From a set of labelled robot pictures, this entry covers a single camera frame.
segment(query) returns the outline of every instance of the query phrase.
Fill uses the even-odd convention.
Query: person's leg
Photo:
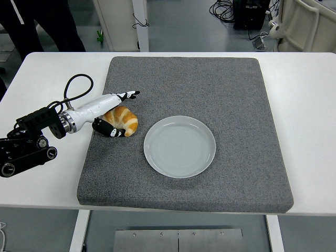
[[[34,19],[59,51],[85,51],[67,0],[34,0]]]
[[[6,91],[7,91],[6,85],[0,77],[0,101],[2,100],[2,97],[5,95]]]
[[[10,0],[0,0],[0,24],[8,32],[23,61],[28,54],[43,51],[43,48],[38,39],[34,20],[22,2],[29,1],[15,1],[15,4],[24,24],[21,24]]]

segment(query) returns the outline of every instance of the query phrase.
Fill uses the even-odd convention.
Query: green object
[[[99,31],[97,31],[97,33],[98,33],[98,36],[99,36],[97,38],[97,41],[103,43],[103,41],[104,41],[103,32],[100,33]]]

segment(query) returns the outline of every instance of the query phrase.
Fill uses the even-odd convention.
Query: white chair
[[[336,53],[336,12],[314,0],[280,0],[270,25],[273,51]]]

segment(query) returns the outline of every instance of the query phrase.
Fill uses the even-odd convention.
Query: white cabinet
[[[93,0],[110,51],[148,51],[146,0]]]

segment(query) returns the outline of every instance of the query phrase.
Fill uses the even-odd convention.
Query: white table
[[[75,74],[88,74],[94,80],[93,90],[72,102],[75,108],[100,96],[109,63],[115,56],[257,58],[294,196],[294,206],[287,214],[336,215],[335,54],[33,53],[23,62],[0,103],[0,136],[6,137],[16,119],[54,100],[61,100],[67,81]],[[83,93],[88,87],[89,81],[84,77],[75,79],[69,97]],[[58,156],[11,178],[0,177],[0,206],[134,210],[79,205],[77,185],[91,139],[90,124],[61,140],[56,139],[48,128],[43,133],[49,145],[57,148]]]

